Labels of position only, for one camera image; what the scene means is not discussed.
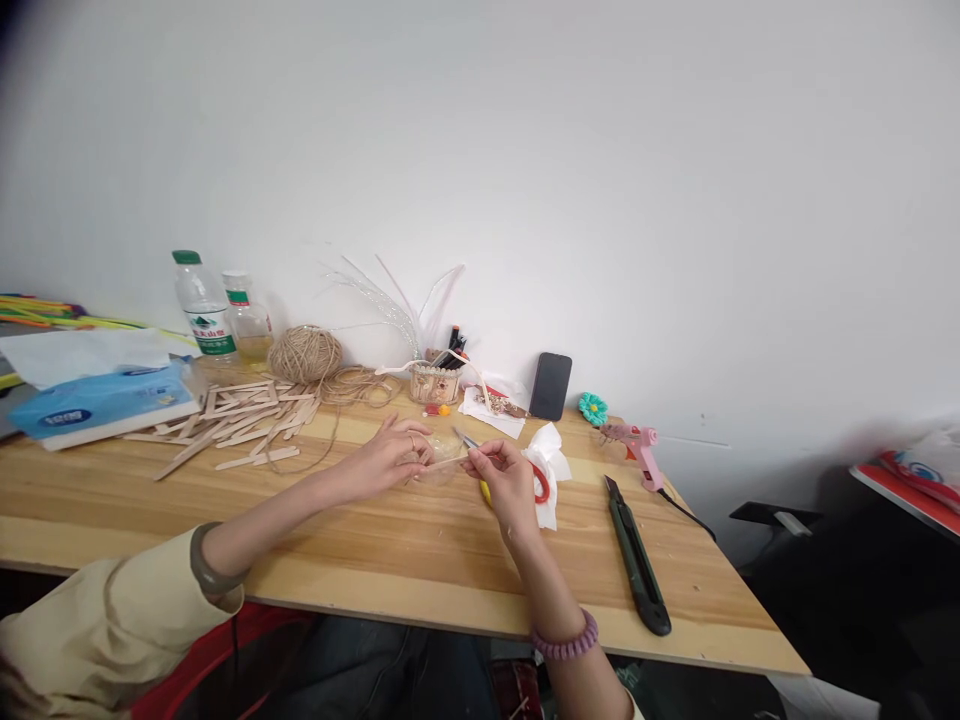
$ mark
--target white paper towel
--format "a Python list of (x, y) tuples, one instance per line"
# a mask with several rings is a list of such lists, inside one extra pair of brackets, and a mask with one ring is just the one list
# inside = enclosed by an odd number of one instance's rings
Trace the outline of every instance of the white paper towel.
[[(564, 482), (573, 477), (570, 472), (570, 463), (566, 456), (560, 452), (560, 446), (563, 440), (560, 433), (553, 423), (548, 423), (537, 430), (526, 450), (521, 451), (523, 456), (536, 465), (547, 478), (550, 485), (550, 497), (545, 503), (538, 504), (537, 522), (542, 528), (549, 528), (553, 531), (557, 529), (557, 483)], [(542, 495), (540, 481), (533, 479), (537, 495)]]
[[(485, 380), (487, 385), (496, 388), (498, 392), (503, 393), (510, 398), (510, 402), (522, 408), (530, 407), (530, 393), (520, 382), (507, 380), (499, 375), (487, 373)], [(523, 426), (527, 421), (524, 418), (515, 418), (509, 415), (497, 415), (490, 412), (483, 402), (483, 391), (477, 387), (465, 388), (463, 391), (463, 402), (457, 408), (464, 415), (475, 417), (477, 420), (483, 420), (487, 425), (492, 425), (504, 435), (509, 435), (514, 440), (520, 437), (523, 432)]]
[(61, 330), (0, 338), (2, 352), (23, 381), (38, 390), (125, 367), (170, 364), (159, 330)]

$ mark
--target purple beaded bracelet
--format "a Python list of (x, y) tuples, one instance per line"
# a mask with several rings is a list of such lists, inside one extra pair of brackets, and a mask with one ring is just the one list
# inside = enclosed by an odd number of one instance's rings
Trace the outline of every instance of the purple beaded bracelet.
[(597, 644), (597, 638), (600, 637), (600, 629), (597, 627), (597, 621), (593, 615), (583, 610), (583, 618), (587, 621), (587, 626), (580, 633), (580, 636), (567, 643), (548, 643), (534, 628), (530, 636), (530, 642), (540, 651), (540, 654), (549, 660), (569, 660), (570, 658), (580, 657)]

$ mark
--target jeans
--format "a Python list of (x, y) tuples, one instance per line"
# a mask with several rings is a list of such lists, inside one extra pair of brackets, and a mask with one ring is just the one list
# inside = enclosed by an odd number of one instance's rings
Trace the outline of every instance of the jeans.
[(477, 638), (325, 616), (256, 717), (497, 720), (499, 712)]

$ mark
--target green flower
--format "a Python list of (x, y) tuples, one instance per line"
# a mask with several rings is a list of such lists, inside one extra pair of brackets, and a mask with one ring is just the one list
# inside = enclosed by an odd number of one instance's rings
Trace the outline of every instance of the green flower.
[(594, 427), (600, 427), (607, 421), (607, 404), (599, 395), (584, 393), (580, 398), (580, 412)]

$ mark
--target plastic water bottle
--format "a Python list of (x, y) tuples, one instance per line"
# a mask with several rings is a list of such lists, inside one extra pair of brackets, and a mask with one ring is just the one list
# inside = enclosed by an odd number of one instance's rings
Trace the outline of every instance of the plastic water bottle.
[(267, 369), (267, 353), (273, 345), (273, 327), (270, 315), (263, 305), (250, 300), (253, 280), (246, 270), (224, 270), (223, 286), (230, 301), (230, 326), (237, 341), (240, 359), (251, 370)]
[(238, 365), (237, 343), (227, 319), (227, 301), (219, 285), (200, 262), (200, 253), (174, 250), (177, 299), (200, 352), (216, 365)]

